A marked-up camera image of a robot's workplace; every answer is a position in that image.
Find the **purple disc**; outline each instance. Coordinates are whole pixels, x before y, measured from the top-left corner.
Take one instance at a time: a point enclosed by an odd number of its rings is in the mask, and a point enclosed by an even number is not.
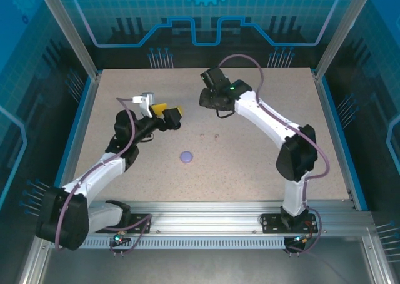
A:
[[[193,160],[193,154],[190,151],[184,151],[181,153],[181,161],[183,163],[189,163]]]

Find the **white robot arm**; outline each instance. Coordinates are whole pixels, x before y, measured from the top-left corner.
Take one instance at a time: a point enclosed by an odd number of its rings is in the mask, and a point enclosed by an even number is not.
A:
[[[281,150],[276,162],[278,171],[285,178],[281,217],[288,229],[294,228],[296,222],[301,222],[299,220],[302,218],[299,217],[307,215],[303,204],[304,179],[314,168],[318,156],[317,151],[288,126],[302,131],[313,141],[314,130],[309,125],[300,127],[260,100],[260,104],[279,120],[284,121],[285,125],[278,122],[260,108],[256,101],[256,92],[249,85],[241,80],[231,83],[218,67],[207,70],[201,77],[207,88],[201,93],[200,106],[215,109],[218,117],[219,111],[231,111],[231,114],[237,113],[247,118],[266,133]]]
[[[132,166],[139,154],[137,144],[151,137],[156,129],[166,131],[179,129],[182,118],[182,108],[167,108],[167,104],[154,104],[153,93],[143,93],[132,98],[133,103],[139,103],[142,118],[137,119],[131,111],[134,124],[131,124],[128,112],[121,111],[116,116],[115,135],[111,139],[105,153],[84,175],[64,185],[62,188],[52,187],[47,190],[42,199],[42,207],[36,226],[36,236],[48,241],[55,241],[57,224],[61,208],[67,197],[74,191],[67,204],[60,231],[60,245],[70,250],[81,246],[89,233],[102,230],[105,227],[117,226],[125,228],[130,225],[130,207],[127,204],[109,200],[100,207],[90,205],[102,191],[117,176],[123,174]],[[134,127],[132,145],[119,156],[121,150],[128,147]]]
[[[235,101],[235,112],[254,123],[259,129],[266,133],[281,149],[286,142],[287,137],[293,137],[295,132],[266,114],[255,102],[256,93],[254,91],[246,91],[240,95],[240,99]],[[285,120],[286,124],[290,124],[293,128],[298,129],[299,125],[286,119],[278,112],[273,110],[266,103],[261,101],[268,111],[272,112],[281,120]],[[283,201],[283,209],[291,216],[300,215],[305,207],[303,205],[303,187],[304,179],[310,171],[306,172],[299,181],[285,180],[285,195]]]

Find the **blue wall panel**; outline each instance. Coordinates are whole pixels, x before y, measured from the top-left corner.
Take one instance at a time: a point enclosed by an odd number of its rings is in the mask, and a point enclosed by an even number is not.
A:
[[[185,68],[235,51],[268,66],[275,47],[286,50],[287,65],[296,54],[291,65],[315,66],[351,0],[62,1],[98,68],[168,67],[154,59],[157,47],[169,48],[174,67]]]
[[[0,274],[16,283],[43,192],[32,184],[55,180],[87,74],[43,0],[0,0],[0,48]]]

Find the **speckled work surface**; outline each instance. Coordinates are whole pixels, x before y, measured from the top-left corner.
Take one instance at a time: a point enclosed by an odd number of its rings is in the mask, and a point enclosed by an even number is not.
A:
[[[284,179],[275,168],[279,150],[256,126],[242,116],[219,119],[199,107],[204,69],[105,70],[87,127],[76,176],[90,168],[104,153],[114,134],[116,114],[122,110],[116,97],[128,98],[145,91],[156,102],[183,106],[178,131],[154,132],[151,143],[139,144],[135,164],[116,178],[97,200],[121,201],[249,201],[282,200]],[[229,78],[242,79],[254,89],[260,75],[256,68],[226,68]],[[331,172],[310,182],[310,199],[348,198],[311,71],[308,68],[264,69],[261,98],[293,122],[310,124],[317,143],[331,160]],[[139,113],[137,104],[129,107]],[[190,151],[184,164],[179,156]],[[315,173],[324,169],[321,158]]]

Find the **vertical frame bar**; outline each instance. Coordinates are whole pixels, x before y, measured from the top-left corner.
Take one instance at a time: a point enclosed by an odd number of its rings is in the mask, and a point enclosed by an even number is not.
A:
[[[321,80],[331,65],[333,58],[338,53],[346,36],[350,32],[350,29],[356,22],[361,10],[363,9],[367,0],[352,0],[349,7],[344,13],[342,21],[339,23],[336,32],[334,33],[331,42],[329,42],[321,60],[316,68],[317,80]]]
[[[68,16],[65,7],[63,6],[61,0],[44,0],[49,7],[52,15],[59,24],[62,32],[67,38],[68,42],[72,46],[77,58],[82,63],[85,71],[91,79],[96,79],[98,76],[98,70],[93,63],[90,54],[88,53],[81,37],[78,34],[71,18]]]

